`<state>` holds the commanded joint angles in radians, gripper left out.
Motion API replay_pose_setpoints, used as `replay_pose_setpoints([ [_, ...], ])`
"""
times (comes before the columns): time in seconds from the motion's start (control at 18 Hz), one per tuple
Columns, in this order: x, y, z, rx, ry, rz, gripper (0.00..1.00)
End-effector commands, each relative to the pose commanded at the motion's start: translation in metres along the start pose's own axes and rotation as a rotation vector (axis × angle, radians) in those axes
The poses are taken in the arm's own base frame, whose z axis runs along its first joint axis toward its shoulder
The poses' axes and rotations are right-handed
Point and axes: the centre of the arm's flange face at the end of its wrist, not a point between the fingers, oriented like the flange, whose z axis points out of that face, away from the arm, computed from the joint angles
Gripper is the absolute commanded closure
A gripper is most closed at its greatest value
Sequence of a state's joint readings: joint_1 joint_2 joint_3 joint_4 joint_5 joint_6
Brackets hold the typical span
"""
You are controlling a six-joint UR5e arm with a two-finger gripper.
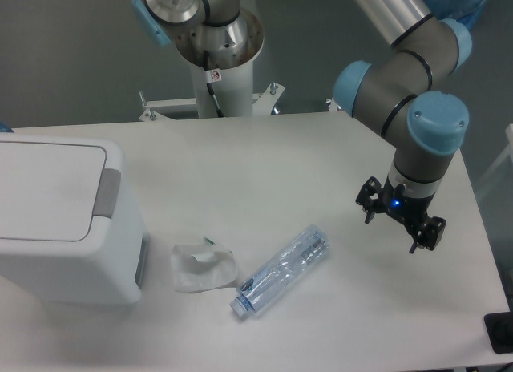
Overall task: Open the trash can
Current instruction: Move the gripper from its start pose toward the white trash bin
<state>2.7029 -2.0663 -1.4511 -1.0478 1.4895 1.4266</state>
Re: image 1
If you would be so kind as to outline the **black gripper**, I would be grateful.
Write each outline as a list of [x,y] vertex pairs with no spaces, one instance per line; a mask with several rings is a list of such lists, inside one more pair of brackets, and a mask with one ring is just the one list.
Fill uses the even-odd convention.
[[382,191],[381,183],[371,176],[362,185],[356,203],[366,215],[366,224],[382,212],[383,203],[385,213],[411,233],[413,243],[409,253],[414,253],[416,249],[434,251],[446,227],[445,219],[431,217],[427,212],[435,193],[436,188],[408,182],[401,176],[398,180],[388,176]]

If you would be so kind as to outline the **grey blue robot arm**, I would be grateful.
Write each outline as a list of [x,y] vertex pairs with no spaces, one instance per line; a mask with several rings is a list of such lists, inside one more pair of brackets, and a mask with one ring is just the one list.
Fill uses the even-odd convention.
[[[433,86],[467,60],[471,35],[454,19],[437,19],[423,0],[355,1],[394,53],[380,67],[348,65],[332,101],[395,150],[386,180],[368,179],[356,201],[367,220],[384,213],[405,227],[414,249],[433,250],[446,222],[428,208],[469,122],[465,104]],[[132,0],[131,7],[156,44],[174,44],[190,65],[200,117],[256,114],[252,62],[264,35],[240,0]]]

